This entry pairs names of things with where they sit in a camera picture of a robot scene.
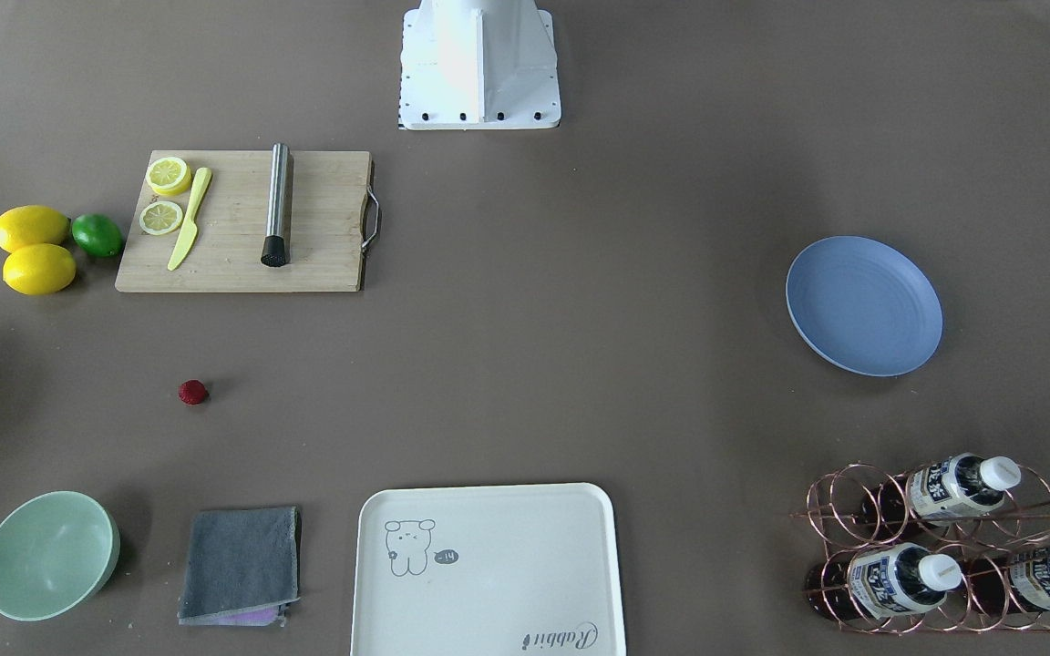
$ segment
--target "bottle cap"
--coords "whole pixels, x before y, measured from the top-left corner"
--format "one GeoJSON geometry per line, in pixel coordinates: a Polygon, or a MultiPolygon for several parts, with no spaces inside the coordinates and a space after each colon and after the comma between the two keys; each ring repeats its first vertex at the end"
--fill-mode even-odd
{"type": "Polygon", "coordinates": [[[988,488],[1004,491],[1020,485],[1024,480],[1024,473],[1012,459],[996,456],[984,460],[983,465],[979,465],[979,478],[983,479],[984,485],[988,488]]]}
{"type": "Polygon", "coordinates": [[[918,576],[930,590],[946,592],[954,590],[963,581],[963,570],[953,557],[945,553],[930,553],[918,562],[918,576]]]}

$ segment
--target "bottle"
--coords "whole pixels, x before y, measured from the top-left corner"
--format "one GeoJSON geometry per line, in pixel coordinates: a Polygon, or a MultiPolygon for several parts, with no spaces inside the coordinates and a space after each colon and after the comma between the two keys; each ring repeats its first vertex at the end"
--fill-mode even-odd
{"type": "Polygon", "coordinates": [[[905,489],[905,503],[892,483],[874,490],[861,502],[860,523],[877,523],[880,514],[878,538],[891,538],[907,515],[908,503],[912,519],[901,532],[901,538],[909,539],[922,532],[920,523],[914,519],[930,526],[946,526],[950,520],[988,514],[1003,506],[1007,490],[1017,486],[1022,478],[1020,466],[1010,458],[998,456],[985,460],[973,452],[959,453],[908,477],[897,478],[897,483],[905,489]]]}
{"type": "Polygon", "coordinates": [[[1050,611],[1050,547],[995,560],[971,560],[967,563],[967,576],[980,613],[1003,614],[1004,605],[1009,614],[1050,611]],[[1012,600],[1008,600],[1008,586],[1004,586],[994,568],[1007,570],[1012,600]]]}
{"type": "Polygon", "coordinates": [[[817,565],[808,570],[804,589],[813,610],[850,621],[929,613],[962,581],[953,557],[902,543],[817,565]]]}

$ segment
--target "mint green bowl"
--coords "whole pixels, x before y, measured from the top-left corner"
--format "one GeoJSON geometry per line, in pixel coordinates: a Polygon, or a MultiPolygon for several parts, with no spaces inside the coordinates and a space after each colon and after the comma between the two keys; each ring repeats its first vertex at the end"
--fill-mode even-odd
{"type": "Polygon", "coordinates": [[[103,587],[120,553],[116,522],[90,495],[37,495],[0,524],[0,613],[54,618],[103,587]]]}

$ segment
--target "lime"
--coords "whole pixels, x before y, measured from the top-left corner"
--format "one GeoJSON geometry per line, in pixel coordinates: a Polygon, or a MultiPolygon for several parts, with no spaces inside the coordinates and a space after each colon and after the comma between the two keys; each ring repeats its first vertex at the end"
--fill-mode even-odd
{"type": "Polygon", "coordinates": [[[19,294],[54,294],[76,277],[76,260],[63,246],[24,246],[3,262],[3,281],[19,294]]]}
{"type": "Polygon", "coordinates": [[[149,235],[167,235],[181,227],[184,212],[172,200],[156,200],[141,212],[141,229],[149,235]]]}
{"type": "Polygon", "coordinates": [[[189,190],[192,171],[181,157],[162,157],[148,166],[145,183],[162,196],[175,196],[189,190]]]}
{"type": "Polygon", "coordinates": [[[121,228],[101,213],[85,213],[71,221],[71,238],[90,256],[109,258],[124,249],[121,228]]]}
{"type": "Polygon", "coordinates": [[[43,205],[24,205],[0,216],[0,246],[14,253],[24,246],[59,245],[67,237],[67,217],[43,205]]]}

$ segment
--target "cloth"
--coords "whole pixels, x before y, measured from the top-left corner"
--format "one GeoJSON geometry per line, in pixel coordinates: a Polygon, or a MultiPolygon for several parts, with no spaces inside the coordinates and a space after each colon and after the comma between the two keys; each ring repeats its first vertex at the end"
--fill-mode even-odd
{"type": "Polygon", "coordinates": [[[192,520],[181,625],[285,621],[299,600],[297,507],[209,510],[192,520]]]}

